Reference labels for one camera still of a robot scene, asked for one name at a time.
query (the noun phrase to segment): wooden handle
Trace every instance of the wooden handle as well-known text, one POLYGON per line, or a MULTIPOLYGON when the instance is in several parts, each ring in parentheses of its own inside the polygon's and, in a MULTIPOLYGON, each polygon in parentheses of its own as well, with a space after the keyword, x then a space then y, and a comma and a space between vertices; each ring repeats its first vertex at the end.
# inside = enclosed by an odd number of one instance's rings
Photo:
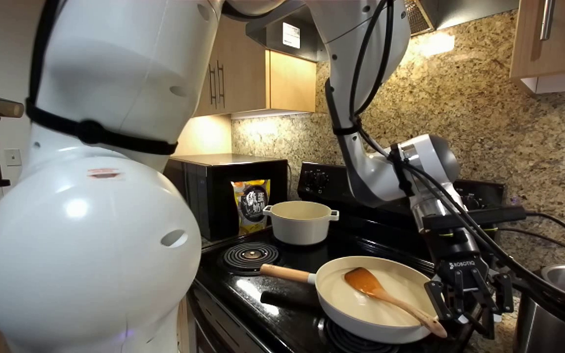
POLYGON ((395 306, 398 306, 402 310, 406 311, 411 316, 415 317, 420 322, 420 324, 422 324, 424 327, 428 328, 429 331, 431 331, 434 335, 441 337, 443 339, 448 337, 448 333, 444 329, 444 326, 442 326, 442 324, 440 324, 439 321, 437 321, 437 319, 431 317, 429 314, 425 313, 424 311, 419 310, 415 306, 412 306, 409 303, 403 302, 400 299, 396 299, 395 297, 392 297, 385 290, 374 291, 374 295, 378 299, 381 299, 381 300, 384 300, 385 302, 394 304, 395 306))
POLYGON ((294 270, 292 268, 263 264, 260 266, 260 274, 269 277, 289 279, 291 281, 311 283, 309 277, 311 273, 294 270))

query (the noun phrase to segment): wooden spatula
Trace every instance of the wooden spatula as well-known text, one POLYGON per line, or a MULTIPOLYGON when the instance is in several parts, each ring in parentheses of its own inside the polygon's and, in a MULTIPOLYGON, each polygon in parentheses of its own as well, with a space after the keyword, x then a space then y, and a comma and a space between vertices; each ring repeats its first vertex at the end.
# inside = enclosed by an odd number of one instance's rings
POLYGON ((421 324, 423 324, 426 328, 429 329, 432 333, 445 339, 448 337, 448 333, 444 330, 444 326, 442 326, 439 321, 433 319, 429 314, 425 313, 422 310, 419 310, 415 306, 411 304, 405 303, 400 299, 397 299, 386 292, 385 288, 381 286, 374 275, 367 270, 367 268, 358 267, 352 271, 349 271, 343 276, 346 279, 346 282, 355 288, 355 290, 360 291, 361 293, 367 295, 368 297, 372 297, 375 299, 383 300, 387 303, 394 304, 398 306, 402 310, 409 313, 411 316, 415 317, 421 324))

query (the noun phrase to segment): robotiq logo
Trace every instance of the robotiq logo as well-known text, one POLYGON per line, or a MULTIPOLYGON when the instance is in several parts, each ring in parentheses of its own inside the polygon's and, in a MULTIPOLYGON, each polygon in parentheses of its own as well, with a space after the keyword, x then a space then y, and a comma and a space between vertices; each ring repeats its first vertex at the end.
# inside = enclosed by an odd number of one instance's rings
POLYGON ((450 265, 450 269, 452 270, 455 267, 463 267, 463 266, 475 266, 474 261, 460 261, 458 263, 448 263, 450 265))

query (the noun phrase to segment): black stovetop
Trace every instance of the black stovetop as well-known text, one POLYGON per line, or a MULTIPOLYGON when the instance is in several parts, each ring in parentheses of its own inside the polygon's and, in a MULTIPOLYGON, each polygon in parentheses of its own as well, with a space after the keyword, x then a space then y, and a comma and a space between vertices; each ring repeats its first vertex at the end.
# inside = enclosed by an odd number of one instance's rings
MULTIPOLYGON (((235 274, 224 265, 223 257, 233 246, 242 244, 246 249, 241 251, 245 251, 250 250, 248 243, 256 243, 254 249, 260 249, 258 251, 271 252, 267 250, 267 246, 276 247, 276 265, 312 273, 331 259, 349 255, 371 255, 398 261, 432 277, 433 265, 420 258, 425 256, 415 256, 386 245, 401 244, 403 241, 406 243, 405 239, 419 239, 420 236, 416 232, 383 225, 381 232, 362 232, 361 228, 357 230, 358 232, 351 232, 349 228, 337 228, 335 223, 332 223, 327 239, 313 246, 290 246, 281 243, 274 238, 270 228, 215 244, 202 253, 195 285, 205 288, 276 353, 338 353, 320 329, 325 326, 326 317, 320 308, 314 286, 263 277, 250 271, 235 274)), ((406 246, 399 246, 399 249, 403 248, 406 249, 406 246)), ((471 326, 453 322, 445 323, 444 326, 449 332, 448 339, 441 340, 430 335, 420 342, 398 346, 397 351, 462 351, 472 333, 471 326)), ((394 351, 392 348, 373 352, 394 351)))

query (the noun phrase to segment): snack bag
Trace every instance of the snack bag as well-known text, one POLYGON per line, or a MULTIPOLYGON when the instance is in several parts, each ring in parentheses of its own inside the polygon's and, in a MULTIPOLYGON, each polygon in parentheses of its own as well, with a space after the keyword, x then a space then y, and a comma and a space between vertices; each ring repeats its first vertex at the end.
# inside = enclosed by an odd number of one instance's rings
POLYGON ((265 228, 263 208, 269 201, 269 180, 231 181, 239 213, 239 235, 265 228))

